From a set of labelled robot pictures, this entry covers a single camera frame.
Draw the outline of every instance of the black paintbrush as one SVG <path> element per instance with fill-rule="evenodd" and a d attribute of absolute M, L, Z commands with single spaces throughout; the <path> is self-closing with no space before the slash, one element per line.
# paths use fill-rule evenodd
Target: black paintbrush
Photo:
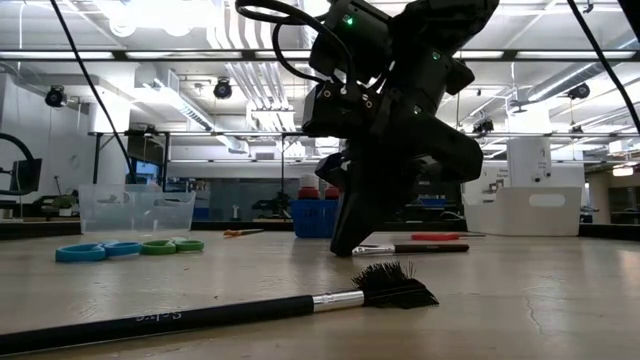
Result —
<path fill-rule="evenodd" d="M 407 244 L 407 245 L 360 245 L 353 249 L 353 256 L 417 254 L 417 253 L 459 253 L 469 251 L 467 244 Z"/>
<path fill-rule="evenodd" d="M 67 325 L 0 335 L 0 355 L 311 315 L 356 306 L 411 309 L 437 305 L 413 267 L 374 264 L 353 278 L 356 290 Z"/>

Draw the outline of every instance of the workbench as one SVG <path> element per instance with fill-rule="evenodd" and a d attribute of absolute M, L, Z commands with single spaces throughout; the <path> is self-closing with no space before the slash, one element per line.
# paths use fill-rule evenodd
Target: workbench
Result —
<path fill-rule="evenodd" d="M 376 233 L 366 243 L 409 235 Z M 467 254 L 341 259 L 328 240 L 295 240 L 291 232 L 189 237 L 206 243 L 204 253 L 88 264 L 55 263 L 54 250 L 112 236 L 0 243 L 0 333 L 349 289 L 367 265 L 397 259 L 413 262 L 439 307 L 356 308 L 24 358 L 611 360 L 640 353 L 640 243 L 486 237 L 464 240 Z"/>

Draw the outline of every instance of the orange tool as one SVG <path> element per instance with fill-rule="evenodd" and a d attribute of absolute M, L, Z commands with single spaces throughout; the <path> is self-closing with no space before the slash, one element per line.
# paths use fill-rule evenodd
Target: orange tool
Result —
<path fill-rule="evenodd" d="M 224 232 L 224 237 L 238 237 L 244 235 L 251 235 L 263 232 L 264 229 L 249 229 L 249 230 L 227 230 Z"/>
<path fill-rule="evenodd" d="M 411 240 L 421 240 L 421 241 L 452 241 L 460 239 L 460 235 L 456 233 L 446 233 L 446 234 L 412 234 Z"/>
<path fill-rule="evenodd" d="M 430 234 L 430 233 L 417 233 L 411 235 L 411 240 L 417 241 L 453 241 L 459 240 L 460 237 L 484 237 L 484 235 L 479 234 L 458 234 L 458 233 L 439 233 L 439 234 Z"/>

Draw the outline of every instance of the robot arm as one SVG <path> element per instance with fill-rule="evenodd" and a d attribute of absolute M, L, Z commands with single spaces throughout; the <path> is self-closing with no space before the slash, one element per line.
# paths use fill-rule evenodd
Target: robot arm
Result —
<path fill-rule="evenodd" d="M 244 6 L 283 11 L 270 2 L 237 0 L 236 8 L 250 17 Z M 475 80 L 453 55 L 484 28 L 499 0 L 418 0 L 393 18 L 364 0 L 330 2 L 322 16 L 329 32 L 318 35 L 309 64 L 351 80 L 322 82 L 309 93 L 302 130 L 347 140 L 316 174 L 342 190 L 331 251 L 351 256 L 378 223 L 417 196 L 419 178 L 461 183 L 480 176 L 477 142 L 435 114 L 445 92 L 455 95 Z M 373 86 L 361 85 L 372 78 Z"/>

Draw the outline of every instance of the red handle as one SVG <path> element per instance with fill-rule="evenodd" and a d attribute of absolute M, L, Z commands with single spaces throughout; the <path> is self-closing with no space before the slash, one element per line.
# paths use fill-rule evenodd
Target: red handle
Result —
<path fill-rule="evenodd" d="M 416 241 L 452 241 L 460 239 L 459 234 L 446 233 L 446 234 L 412 234 L 411 240 Z"/>

